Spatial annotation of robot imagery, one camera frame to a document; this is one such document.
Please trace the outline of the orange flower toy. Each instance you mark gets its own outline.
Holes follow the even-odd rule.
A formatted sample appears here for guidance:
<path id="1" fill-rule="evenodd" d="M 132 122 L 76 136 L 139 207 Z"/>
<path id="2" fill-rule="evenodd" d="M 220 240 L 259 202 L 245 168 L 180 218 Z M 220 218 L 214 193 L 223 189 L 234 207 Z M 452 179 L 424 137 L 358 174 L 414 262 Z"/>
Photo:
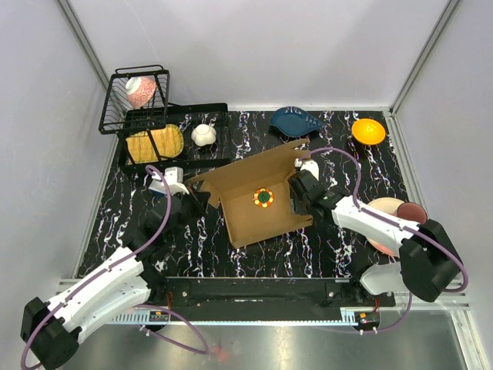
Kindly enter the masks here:
<path id="1" fill-rule="evenodd" d="M 268 208 L 273 201 L 273 192 L 267 188 L 260 188 L 253 194 L 253 203 L 258 207 Z"/>

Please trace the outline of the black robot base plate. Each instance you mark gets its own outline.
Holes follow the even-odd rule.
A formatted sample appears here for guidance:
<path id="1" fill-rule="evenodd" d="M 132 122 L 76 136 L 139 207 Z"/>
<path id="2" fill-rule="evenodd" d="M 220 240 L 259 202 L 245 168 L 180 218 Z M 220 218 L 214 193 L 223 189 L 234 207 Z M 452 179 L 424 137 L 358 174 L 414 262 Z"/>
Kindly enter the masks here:
<path id="1" fill-rule="evenodd" d="M 156 281 L 149 300 L 170 298 L 174 308 L 205 302 L 299 301 L 335 308 L 393 308 L 394 294 L 372 295 L 351 279 L 308 277 L 168 277 Z"/>

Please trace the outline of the brown cardboard box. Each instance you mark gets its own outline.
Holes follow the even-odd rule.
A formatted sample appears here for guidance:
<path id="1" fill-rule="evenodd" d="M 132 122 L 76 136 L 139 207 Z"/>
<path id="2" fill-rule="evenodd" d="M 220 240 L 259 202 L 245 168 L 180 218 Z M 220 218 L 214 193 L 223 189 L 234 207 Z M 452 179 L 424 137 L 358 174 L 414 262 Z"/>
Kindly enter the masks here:
<path id="1" fill-rule="evenodd" d="M 292 212 L 288 183 L 295 173 L 295 160 L 309 154 L 299 148 L 307 143 L 308 139 L 290 141 L 201 173 L 186 185 L 200 183 L 200 191 L 210 194 L 208 203 L 222 208 L 235 248 L 309 227 L 311 215 Z"/>

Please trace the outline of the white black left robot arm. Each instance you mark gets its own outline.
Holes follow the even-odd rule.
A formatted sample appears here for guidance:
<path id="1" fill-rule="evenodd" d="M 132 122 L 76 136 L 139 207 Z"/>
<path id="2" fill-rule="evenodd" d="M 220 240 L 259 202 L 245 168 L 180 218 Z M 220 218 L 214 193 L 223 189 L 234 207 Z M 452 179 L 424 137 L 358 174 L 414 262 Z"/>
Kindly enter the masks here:
<path id="1" fill-rule="evenodd" d="M 178 300 L 153 267 L 153 259 L 167 241 L 205 215 L 209 198 L 210 193 L 189 187 L 161 197 L 145 220 L 124 236 L 123 245 L 94 271 L 47 301 L 33 298 L 27 303 L 21 367 L 28 368 L 27 355 L 32 353 L 40 367 L 60 368 L 94 331 L 134 307 L 147 307 L 157 322 L 171 318 L 171 304 Z"/>

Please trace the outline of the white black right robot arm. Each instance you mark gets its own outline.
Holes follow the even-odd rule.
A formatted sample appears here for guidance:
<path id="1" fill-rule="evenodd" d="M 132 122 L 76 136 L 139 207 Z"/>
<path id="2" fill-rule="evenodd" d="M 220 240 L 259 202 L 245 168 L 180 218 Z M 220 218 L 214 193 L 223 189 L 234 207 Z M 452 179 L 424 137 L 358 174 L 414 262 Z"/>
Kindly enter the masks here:
<path id="1" fill-rule="evenodd" d="M 433 302 L 464 269 L 448 233 L 435 220 L 419 224 L 386 214 L 352 196 L 330 192 L 308 170 L 297 171 L 288 183 L 294 213 L 357 232 L 397 256 L 397 262 L 374 264 L 354 273 L 359 281 L 349 289 L 356 304 L 364 306 L 379 294 L 398 291 Z"/>

